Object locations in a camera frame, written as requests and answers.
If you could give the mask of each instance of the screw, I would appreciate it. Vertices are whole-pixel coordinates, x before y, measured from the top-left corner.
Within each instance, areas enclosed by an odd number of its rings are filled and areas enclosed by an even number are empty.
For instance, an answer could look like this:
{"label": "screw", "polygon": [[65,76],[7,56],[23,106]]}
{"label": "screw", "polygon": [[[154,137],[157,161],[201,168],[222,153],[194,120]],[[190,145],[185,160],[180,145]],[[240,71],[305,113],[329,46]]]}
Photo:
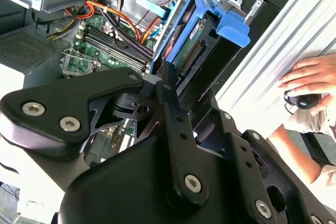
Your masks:
{"label": "screw", "polygon": [[256,201],[256,207],[258,209],[258,212],[264,216],[266,219],[270,219],[272,217],[271,210],[269,207],[261,200]]}
{"label": "screw", "polygon": [[315,224],[322,224],[322,222],[319,220],[319,218],[317,218],[315,215],[312,215],[311,219],[313,220],[313,222]]}
{"label": "screw", "polygon": [[46,109],[43,107],[42,104],[39,104],[37,102],[27,102],[26,104],[22,106],[22,111],[26,115],[39,116],[39,115],[44,114]]}
{"label": "screw", "polygon": [[172,90],[172,88],[168,84],[164,84],[163,86],[168,90]]}
{"label": "screw", "polygon": [[59,122],[59,125],[64,131],[67,132],[75,132],[78,131],[80,128],[80,122],[78,121],[78,119],[71,116],[66,116],[65,118],[62,118]]}
{"label": "screw", "polygon": [[231,116],[228,113],[224,112],[224,116],[225,116],[226,119],[231,120]]}
{"label": "screw", "polygon": [[132,74],[132,73],[129,73],[128,76],[129,76],[131,79],[133,79],[134,81],[137,81],[137,80],[139,79],[136,75],[134,75],[134,74]]}
{"label": "screw", "polygon": [[184,179],[185,185],[192,191],[193,193],[199,193],[202,189],[201,182],[194,175],[188,174]]}
{"label": "screw", "polygon": [[252,136],[253,136],[256,140],[260,140],[260,136],[259,136],[257,133],[253,132],[253,133],[252,133]]}

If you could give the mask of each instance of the black mouse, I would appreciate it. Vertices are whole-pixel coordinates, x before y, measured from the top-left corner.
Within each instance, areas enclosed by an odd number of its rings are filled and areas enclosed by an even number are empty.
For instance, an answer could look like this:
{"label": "black mouse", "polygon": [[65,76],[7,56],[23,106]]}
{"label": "black mouse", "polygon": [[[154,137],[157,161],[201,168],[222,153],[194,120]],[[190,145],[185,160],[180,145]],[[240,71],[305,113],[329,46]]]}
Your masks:
{"label": "black mouse", "polygon": [[321,101],[321,94],[306,94],[297,97],[289,97],[286,91],[283,95],[285,101],[290,105],[295,105],[299,109],[308,110],[315,107]]}

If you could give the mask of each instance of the hand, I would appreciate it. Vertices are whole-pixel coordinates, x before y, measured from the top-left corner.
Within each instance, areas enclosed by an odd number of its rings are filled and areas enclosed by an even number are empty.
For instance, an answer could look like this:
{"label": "hand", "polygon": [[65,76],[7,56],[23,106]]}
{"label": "hand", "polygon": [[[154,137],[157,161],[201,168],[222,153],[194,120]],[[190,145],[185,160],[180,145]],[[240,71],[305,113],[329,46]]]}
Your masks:
{"label": "hand", "polygon": [[290,97],[305,94],[328,95],[311,110],[321,111],[336,105],[336,54],[306,59],[297,63],[293,71],[280,78],[279,86]]}

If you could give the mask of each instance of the black mechanical bracket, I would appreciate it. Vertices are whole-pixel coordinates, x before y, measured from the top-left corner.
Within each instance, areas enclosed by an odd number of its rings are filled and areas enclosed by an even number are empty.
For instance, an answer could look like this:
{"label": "black mechanical bracket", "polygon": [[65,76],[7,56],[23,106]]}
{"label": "black mechanical bracket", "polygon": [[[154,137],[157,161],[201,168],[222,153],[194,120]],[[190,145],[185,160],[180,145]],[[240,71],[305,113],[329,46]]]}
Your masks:
{"label": "black mechanical bracket", "polygon": [[[163,142],[168,200],[185,211],[208,199],[191,125],[179,109],[174,84],[155,77],[144,81],[129,68],[118,68],[10,93],[0,110],[0,132],[7,141],[61,160],[78,157],[98,130],[124,118],[139,120],[137,141],[158,134]],[[197,193],[185,183],[193,183],[193,177],[202,184]]]}
{"label": "black mechanical bracket", "polygon": [[1,100],[1,135],[56,160],[78,157],[100,129],[137,121],[133,147],[70,185],[61,223],[336,223],[258,133],[239,133],[211,91],[182,110],[165,64],[162,78],[118,68]]}

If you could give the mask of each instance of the floor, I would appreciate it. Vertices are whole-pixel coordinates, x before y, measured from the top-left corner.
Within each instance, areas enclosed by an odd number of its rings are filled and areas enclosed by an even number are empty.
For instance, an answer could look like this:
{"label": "floor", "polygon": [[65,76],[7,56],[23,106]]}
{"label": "floor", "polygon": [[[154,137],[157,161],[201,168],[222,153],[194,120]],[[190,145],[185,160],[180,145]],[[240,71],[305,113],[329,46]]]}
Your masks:
{"label": "floor", "polygon": [[[304,145],[300,134],[297,132],[289,132],[291,139],[306,153],[308,153],[308,150],[306,146]],[[324,149],[327,157],[329,160],[336,164],[336,144],[332,140],[331,137],[325,136],[325,135],[317,135],[317,138],[319,139],[322,148]],[[19,193],[20,190],[18,188],[7,186],[3,184],[0,187],[0,224],[7,224],[10,223],[10,221],[16,216],[16,204],[19,200]],[[333,211],[332,209],[328,209],[336,218],[336,211]],[[25,219],[23,217],[20,217],[17,223],[25,223],[25,224],[42,224],[40,222],[36,222],[33,220]]]}

